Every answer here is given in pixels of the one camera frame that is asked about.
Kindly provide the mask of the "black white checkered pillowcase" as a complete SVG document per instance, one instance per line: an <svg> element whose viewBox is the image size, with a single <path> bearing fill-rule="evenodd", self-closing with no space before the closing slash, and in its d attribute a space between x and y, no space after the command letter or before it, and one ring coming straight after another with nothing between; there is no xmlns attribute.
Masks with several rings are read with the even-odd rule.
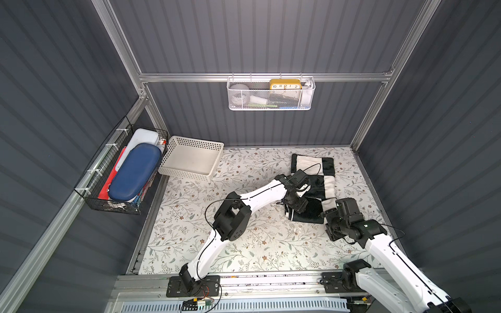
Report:
<svg viewBox="0 0 501 313"><path fill-rule="evenodd" d="M292 222L323 224L323 212L336 206L334 159L293 154L291 173L296 173L298 170L304 171L309 178L310 189L304 193L308 203L302 213L297 213L286 206L285 216Z"/></svg>

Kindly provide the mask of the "white perforated plastic basket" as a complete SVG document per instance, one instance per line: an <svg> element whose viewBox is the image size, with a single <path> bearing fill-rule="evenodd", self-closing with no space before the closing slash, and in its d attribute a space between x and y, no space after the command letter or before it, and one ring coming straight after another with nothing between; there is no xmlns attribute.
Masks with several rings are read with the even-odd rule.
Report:
<svg viewBox="0 0 501 313"><path fill-rule="evenodd" d="M174 178L212 182L223 149L223 142L172 136L158 172Z"/></svg>

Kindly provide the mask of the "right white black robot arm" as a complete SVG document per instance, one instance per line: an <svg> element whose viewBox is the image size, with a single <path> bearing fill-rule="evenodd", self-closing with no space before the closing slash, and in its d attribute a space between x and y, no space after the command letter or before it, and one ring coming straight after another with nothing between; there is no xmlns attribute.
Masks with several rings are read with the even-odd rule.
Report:
<svg viewBox="0 0 501 313"><path fill-rule="evenodd" d="M332 241L345 237L365 249L381 264L398 285L395 288L364 260L343 266L339 282L346 290L361 289L390 312L471 312L460 297L452 298L438 287L400 250L383 225L366 220L353 198L335 201L335 207L322 213L326 232Z"/></svg>

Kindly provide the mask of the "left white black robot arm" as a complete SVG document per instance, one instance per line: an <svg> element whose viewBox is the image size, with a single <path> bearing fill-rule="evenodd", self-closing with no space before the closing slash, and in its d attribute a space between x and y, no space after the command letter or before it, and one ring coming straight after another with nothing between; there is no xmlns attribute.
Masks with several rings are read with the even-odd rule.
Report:
<svg viewBox="0 0 501 313"><path fill-rule="evenodd" d="M283 203L302 213L307 206L304 194L310 189L308 175L302 171L278 175L267 185L246 194L231 192L220 200L220 207L210 224L211 233L197 256L183 265L179 276L183 287L191 292L210 272L215 258L231 241L239 239L254 213L271 203Z"/></svg>

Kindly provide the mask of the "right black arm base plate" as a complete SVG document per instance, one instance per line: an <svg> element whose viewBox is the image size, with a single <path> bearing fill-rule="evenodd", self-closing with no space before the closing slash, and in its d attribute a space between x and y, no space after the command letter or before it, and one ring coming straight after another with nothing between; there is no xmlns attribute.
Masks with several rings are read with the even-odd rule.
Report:
<svg viewBox="0 0 501 313"><path fill-rule="evenodd" d="M343 280L341 271L323 272L319 283L326 293L365 293L365 290Z"/></svg>

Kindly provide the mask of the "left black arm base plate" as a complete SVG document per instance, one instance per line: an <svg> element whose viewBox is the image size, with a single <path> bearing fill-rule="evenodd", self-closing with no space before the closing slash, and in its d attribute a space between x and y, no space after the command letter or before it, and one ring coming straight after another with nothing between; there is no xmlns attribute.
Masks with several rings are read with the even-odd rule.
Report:
<svg viewBox="0 0 501 313"><path fill-rule="evenodd" d="M188 282L180 276L173 276L168 281L166 296L175 297L215 297L220 292L220 276L209 275L196 282Z"/></svg>

